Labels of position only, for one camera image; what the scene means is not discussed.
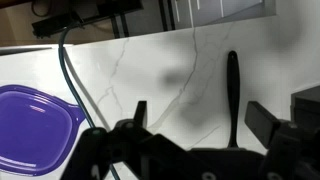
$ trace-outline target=dark metal frame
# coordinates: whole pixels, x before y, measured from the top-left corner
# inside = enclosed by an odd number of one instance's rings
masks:
[[[134,118],[119,121],[109,133],[103,128],[86,130],[61,179],[102,179],[109,165],[117,162],[124,162],[144,180],[320,178],[320,168],[313,166],[320,160],[320,131],[303,131],[294,123],[281,122],[257,102],[248,103],[245,122],[269,149],[266,156],[241,148],[184,151],[164,136],[145,130],[146,107],[145,101],[139,102]],[[266,124],[271,131],[263,131]]]

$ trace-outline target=black kitchen utensil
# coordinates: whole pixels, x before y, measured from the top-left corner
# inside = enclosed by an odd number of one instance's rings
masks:
[[[227,62],[228,101],[231,114],[231,135],[228,147],[238,147],[237,126],[240,101],[240,70],[238,55],[235,51],[229,52]]]

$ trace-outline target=black cable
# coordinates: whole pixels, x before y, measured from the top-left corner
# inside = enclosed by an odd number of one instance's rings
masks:
[[[63,72],[63,76],[64,76],[64,78],[65,78],[65,80],[66,80],[66,82],[67,82],[67,84],[68,84],[68,86],[69,86],[69,89],[70,89],[70,91],[72,92],[72,94],[73,94],[74,98],[76,99],[76,101],[78,102],[80,108],[83,110],[83,112],[84,112],[84,114],[85,114],[85,116],[86,116],[86,119],[87,119],[87,121],[88,121],[88,123],[89,123],[89,126],[90,126],[91,128],[94,128],[94,127],[95,127],[95,124],[94,124],[94,122],[92,121],[92,118],[91,118],[91,116],[90,116],[90,114],[89,114],[86,106],[85,106],[84,103],[82,102],[82,100],[81,100],[81,98],[80,98],[80,96],[79,96],[76,88],[74,87],[74,85],[73,85],[73,83],[72,83],[72,81],[71,81],[71,79],[70,79],[70,77],[69,77],[69,74],[68,74],[68,71],[67,71],[67,68],[66,68],[66,62],[65,62],[65,60],[64,60],[64,51],[63,51],[63,50],[64,50],[64,47],[63,47],[63,45],[64,45],[64,41],[65,41],[66,36],[67,36],[68,32],[70,31],[70,29],[71,29],[71,28],[66,28],[66,29],[62,32],[62,34],[61,34],[61,36],[60,36],[60,39],[59,39],[58,53],[59,53],[60,66],[61,66],[61,70],[62,70],[62,72]],[[115,180],[120,180],[120,177],[119,177],[116,169],[114,168],[114,166],[113,166],[112,164],[110,165],[110,170],[111,170],[111,173],[112,173],[114,179],[115,179]]]
[[[47,12],[44,13],[44,14],[38,14],[38,13],[36,12],[36,10],[34,9],[34,5],[35,5],[35,4],[36,4],[36,0],[33,0],[33,1],[31,2],[31,11],[32,11],[32,13],[33,13],[35,16],[38,16],[38,17],[47,17],[47,16],[49,16],[49,14],[50,14],[50,12],[51,12],[51,9],[52,9],[52,0],[49,1],[48,10],[47,10]]]

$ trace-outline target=plastic container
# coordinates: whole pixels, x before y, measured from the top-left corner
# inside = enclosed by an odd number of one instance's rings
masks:
[[[39,176],[61,165],[85,119],[76,105],[20,85],[0,87],[0,170]]]

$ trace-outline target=white marble countertop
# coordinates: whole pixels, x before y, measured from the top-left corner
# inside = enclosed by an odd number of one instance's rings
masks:
[[[303,61],[292,58],[297,46],[300,53],[309,49],[303,48],[304,41],[286,44],[293,33],[284,33],[285,15],[73,46],[67,52],[102,114],[80,91],[98,126],[113,128],[118,120],[133,117],[139,100],[147,100],[148,130],[188,150],[227,146],[226,61],[235,50],[241,75],[238,144],[265,153],[243,122],[247,102],[259,101],[277,117],[290,119],[291,93],[320,84],[320,61],[315,60],[320,53]],[[0,77],[0,86],[26,85],[75,103],[56,50],[0,57]],[[86,128],[84,122],[79,134]],[[64,166],[45,176],[1,173],[0,179],[59,179]],[[123,179],[135,179],[122,164],[116,168]]]

